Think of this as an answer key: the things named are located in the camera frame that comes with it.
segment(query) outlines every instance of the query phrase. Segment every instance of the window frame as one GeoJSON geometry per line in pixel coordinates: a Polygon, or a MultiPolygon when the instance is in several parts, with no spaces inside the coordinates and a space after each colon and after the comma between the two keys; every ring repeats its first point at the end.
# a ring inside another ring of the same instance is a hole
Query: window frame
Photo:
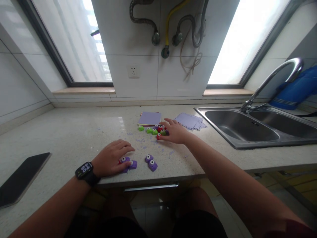
{"type": "Polygon", "coordinates": [[[113,87],[111,82],[75,82],[31,0],[17,0],[68,87],[113,87]]]}
{"type": "Polygon", "coordinates": [[[254,59],[252,60],[251,64],[245,71],[244,75],[242,76],[240,82],[238,84],[207,84],[206,89],[236,89],[236,88],[244,88],[247,84],[249,79],[251,78],[252,74],[259,66],[261,61],[264,59],[265,55],[282,32],[284,27],[288,24],[288,21],[301,5],[301,1],[297,0],[290,0],[288,5],[286,6],[284,12],[281,14],[280,18],[277,20],[276,24],[273,26],[272,30],[268,34],[267,38],[261,45],[259,51],[255,55],[254,59]]]}

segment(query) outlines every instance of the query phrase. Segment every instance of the electrical outlet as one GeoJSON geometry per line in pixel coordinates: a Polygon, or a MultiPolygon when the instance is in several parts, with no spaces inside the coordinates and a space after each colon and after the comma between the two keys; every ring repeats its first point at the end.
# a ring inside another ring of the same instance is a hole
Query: electrical outlet
{"type": "Polygon", "coordinates": [[[136,65],[136,64],[127,65],[126,68],[128,70],[129,78],[139,78],[140,77],[140,67],[139,67],[139,65],[136,65]]]}

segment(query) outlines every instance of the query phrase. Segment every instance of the white speckled countertop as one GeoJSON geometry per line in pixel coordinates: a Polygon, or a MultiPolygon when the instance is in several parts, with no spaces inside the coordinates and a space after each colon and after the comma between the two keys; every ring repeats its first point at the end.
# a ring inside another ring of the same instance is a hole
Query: white speckled countertop
{"type": "MultiPolygon", "coordinates": [[[[181,112],[199,116],[194,107],[237,107],[239,104],[167,105],[131,107],[56,108],[0,136],[0,184],[29,156],[51,152],[52,156],[15,205],[0,210],[0,236],[8,236],[36,209],[57,192],[76,168],[92,160],[98,152],[117,139],[129,141],[136,149],[129,157],[138,162],[136,170],[102,179],[104,185],[142,184],[176,181],[202,176],[202,168],[183,145],[157,141],[139,132],[136,125],[142,111],[161,112],[175,118],[181,112]],[[154,156],[155,172],[144,157],[154,156]]],[[[236,150],[206,121],[208,128],[193,131],[209,145],[244,170],[265,171],[276,167],[317,163],[317,145],[236,150]]]]}

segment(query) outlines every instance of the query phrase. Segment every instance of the black smartwatch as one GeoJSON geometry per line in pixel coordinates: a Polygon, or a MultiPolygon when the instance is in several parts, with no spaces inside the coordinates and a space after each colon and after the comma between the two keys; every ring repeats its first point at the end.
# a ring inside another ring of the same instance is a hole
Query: black smartwatch
{"type": "Polygon", "coordinates": [[[85,180],[91,187],[94,187],[100,181],[100,178],[93,173],[92,169],[91,162],[86,162],[75,171],[75,176],[77,179],[85,180]]]}

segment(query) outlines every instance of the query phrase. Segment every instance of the stack of paper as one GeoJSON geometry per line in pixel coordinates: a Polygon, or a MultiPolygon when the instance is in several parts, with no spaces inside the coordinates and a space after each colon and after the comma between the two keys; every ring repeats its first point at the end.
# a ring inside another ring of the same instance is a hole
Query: stack of paper
{"type": "Polygon", "coordinates": [[[138,125],[155,126],[161,122],[161,114],[159,112],[142,112],[138,125]]]}
{"type": "Polygon", "coordinates": [[[206,128],[207,126],[202,122],[203,119],[197,116],[193,116],[187,113],[181,113],[176,118],[176,121],[181,123],[184,127],[189,130],[200,130],[201,128],[206,128]]]}

